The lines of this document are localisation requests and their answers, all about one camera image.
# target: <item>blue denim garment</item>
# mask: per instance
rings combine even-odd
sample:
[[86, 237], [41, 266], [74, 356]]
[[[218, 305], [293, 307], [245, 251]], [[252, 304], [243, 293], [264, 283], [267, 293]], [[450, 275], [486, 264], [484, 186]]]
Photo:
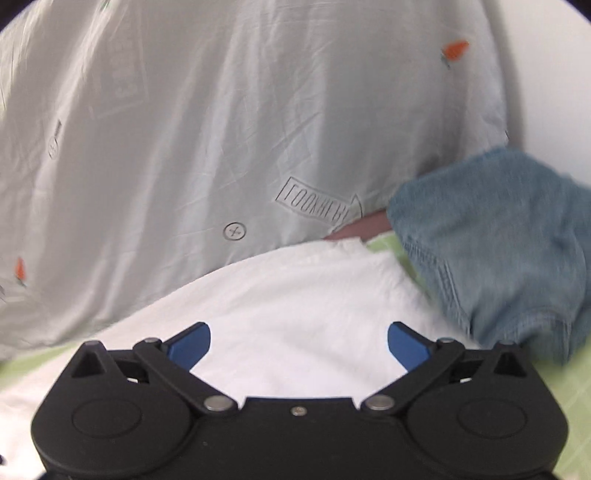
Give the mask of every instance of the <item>blue denim garment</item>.
[[500, 148], [403, 185], [388, 219], [429, 293], [489, 348], [564, 363], [591, 331], [591, 190]]

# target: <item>blue clothing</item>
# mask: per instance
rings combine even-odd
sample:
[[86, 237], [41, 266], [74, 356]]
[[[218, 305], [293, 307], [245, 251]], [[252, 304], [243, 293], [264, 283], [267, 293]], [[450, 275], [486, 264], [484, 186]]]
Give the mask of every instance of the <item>blue clothing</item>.
[[564, 363], [591, 330], [591, 190], [500, 148], [403, 185], [388, 219], [446, 317]]

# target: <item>white fabric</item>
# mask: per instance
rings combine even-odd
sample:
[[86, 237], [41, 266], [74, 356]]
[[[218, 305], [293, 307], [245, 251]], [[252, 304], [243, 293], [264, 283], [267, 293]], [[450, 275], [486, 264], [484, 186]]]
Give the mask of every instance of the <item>white fabric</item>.
[[0, 358], [504, 143], [501, 78], [476, 0], [35, 2], [0, 38]]
[[[97, 338], [129, 349], [196, 322], [212, 331], [192, 373], [242, 403], [246, 396], [353, 397], [359, 404], [405, 373], [387, 331], [402, 321], [436, 339], [474, 346], [436, 313], [390, 252], [356, 239], [314, 242], [230, 265], [140, 310]], [[29, 436], [33, 413], [72, 356], [62, 354], [0, 393], [3, 480], [42, 471]]]

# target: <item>white wall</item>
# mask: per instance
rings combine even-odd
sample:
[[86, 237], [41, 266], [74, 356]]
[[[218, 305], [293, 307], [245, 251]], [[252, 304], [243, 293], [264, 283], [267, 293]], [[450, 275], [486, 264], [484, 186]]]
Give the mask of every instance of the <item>white wall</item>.
[[591, 22], [563, 0], [484, 0], [511, 143], [591, 184]]

